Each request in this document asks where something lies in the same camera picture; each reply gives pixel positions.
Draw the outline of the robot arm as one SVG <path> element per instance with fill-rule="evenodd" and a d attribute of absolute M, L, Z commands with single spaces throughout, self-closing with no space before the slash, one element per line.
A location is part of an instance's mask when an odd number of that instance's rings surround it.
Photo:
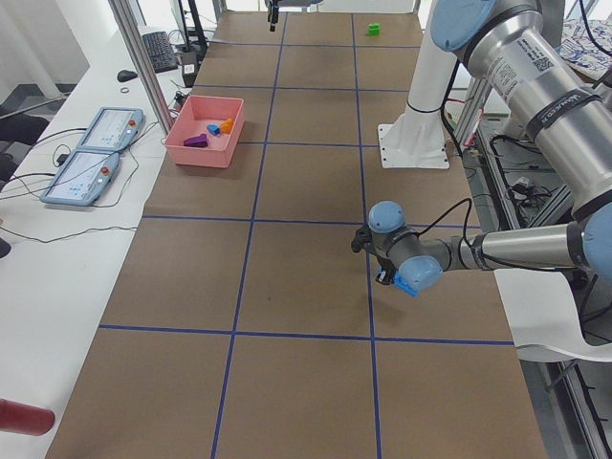
<path fill-rule="evenodd" d="M 518 356 L 525 361 L 608 362 L 609 344 L 589 344 L 563 271 L 611 277 L 611 113 L 543 36 L 539 1 L 440 1 L 429 35 L 473 77 L 486 80 L 516 116 L 574 204 L 569 223 L 462 233 L 427 240 L 391 201 L 373 206 L 351 248 L 374 255 L 378 279 L 416 295 L 445 272 L 495 275 Z"/>
<path fill-rule="evenodd" d="M 265 0 L 270 31 L 274 32 L 276 29 L 281 8 L 309 8 L 320 2 L 321 0 Z"/>

